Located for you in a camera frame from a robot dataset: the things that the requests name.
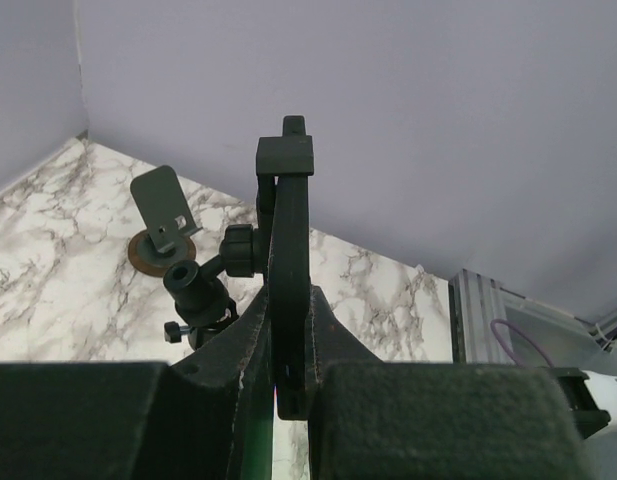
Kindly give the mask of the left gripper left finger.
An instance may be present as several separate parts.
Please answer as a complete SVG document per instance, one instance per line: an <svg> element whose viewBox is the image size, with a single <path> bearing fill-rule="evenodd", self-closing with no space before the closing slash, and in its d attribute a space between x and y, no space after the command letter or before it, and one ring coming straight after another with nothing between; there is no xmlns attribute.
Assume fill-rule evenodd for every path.
<svg viewBox="0 0 617 480"><path fill-rule="evenodd" d="M175 364L0 363L0 479L268 479L267 299Z"/></svg>

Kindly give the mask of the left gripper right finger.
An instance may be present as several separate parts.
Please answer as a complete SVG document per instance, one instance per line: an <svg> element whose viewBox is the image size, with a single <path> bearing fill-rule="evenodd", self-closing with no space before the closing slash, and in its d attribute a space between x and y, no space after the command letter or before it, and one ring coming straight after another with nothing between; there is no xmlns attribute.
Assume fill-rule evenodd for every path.
<svg viewBox="0 0 617 480"><path fill-rule="evenodd" d="M306 322L315 479L590 479L544 368L379 360L315 288Z"/></svg>

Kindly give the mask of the wood base phone stand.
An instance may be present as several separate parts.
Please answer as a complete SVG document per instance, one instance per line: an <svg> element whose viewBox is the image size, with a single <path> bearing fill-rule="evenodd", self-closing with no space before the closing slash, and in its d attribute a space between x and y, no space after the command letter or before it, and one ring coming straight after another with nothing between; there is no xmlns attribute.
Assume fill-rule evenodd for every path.
<svg viewBox="0 0 617 480"><path fill-rule="evenodd" d="M174 169L162 165L137 176L130 192L145 224L128 244L131 265L140 273L161 278L178 261L194 260L196 247L191 237L200 227Z"/></svg>

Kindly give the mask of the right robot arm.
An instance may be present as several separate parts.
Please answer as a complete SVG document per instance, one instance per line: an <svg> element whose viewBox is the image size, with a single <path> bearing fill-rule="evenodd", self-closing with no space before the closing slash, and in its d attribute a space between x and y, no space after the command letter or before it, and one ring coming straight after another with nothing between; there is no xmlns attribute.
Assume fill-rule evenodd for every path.
<svg viewBox="0 0 617 480"><path fill-rule="evenodd" d="M583 439L617 431L617 375L550 368Z"/></svg>

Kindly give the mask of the right black phone stand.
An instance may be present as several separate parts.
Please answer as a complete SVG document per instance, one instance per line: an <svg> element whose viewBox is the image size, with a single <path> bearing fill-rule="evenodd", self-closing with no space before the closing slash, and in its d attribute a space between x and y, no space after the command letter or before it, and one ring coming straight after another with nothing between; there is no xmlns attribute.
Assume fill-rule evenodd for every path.
<svg viewBox="0 0 617 480"><path fill-rule="evenodd" d="M255 163L258 224L228 226L215 257L203 265L180 261L164 276L184 321L165 323L169 343L189 337L193 348L199 348L207 336L236 320L235 303L219 281L220 273L262 275L275 341L290 351L303 341L311 296L308 179L314 173L313 140L304 117L289 115L281 135L260 138Z"/></svg>

